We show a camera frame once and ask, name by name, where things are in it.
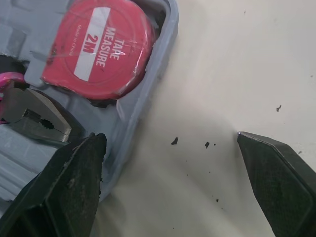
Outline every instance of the gray plastic case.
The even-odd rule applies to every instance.
[[[87,99],[73,92],[45,84],[38,77],[45,67],[63,15],[72,2],[2,0],[0,53],[30,61],[25,74],[26,82],[61,103],[84,127],[86,136],[91,132],[106,135],[108,147],[102,168],[102,200],[119,177],[128,158],[137,124],[150,107],[152,90],[168,65],[178,33],[178,9],[175,0],[135,0],[149,18],[154,19],[161,11],[165,12],[166,18],[142,82],[120,98],[116,106],[102,109],[92,106]],[[0,201],[13,200],[43,170],[56,149],[0,125]]]

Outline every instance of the tape measure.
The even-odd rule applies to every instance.
[[[154,29],[129,0],[78,0],[59,27],[42,79],[88,99],[118,99],[142,80]]]

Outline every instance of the dark debris speck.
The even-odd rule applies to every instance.
[[[279,110],[281,109],[282,105],[280,105],[279,107],[276,108],[276,111],[279,112]]]
[[[171,143],[172,145],[177,145],[177,143],[178,143],[178,137],[176,137],[175,139],[174,139],[174,141]]]

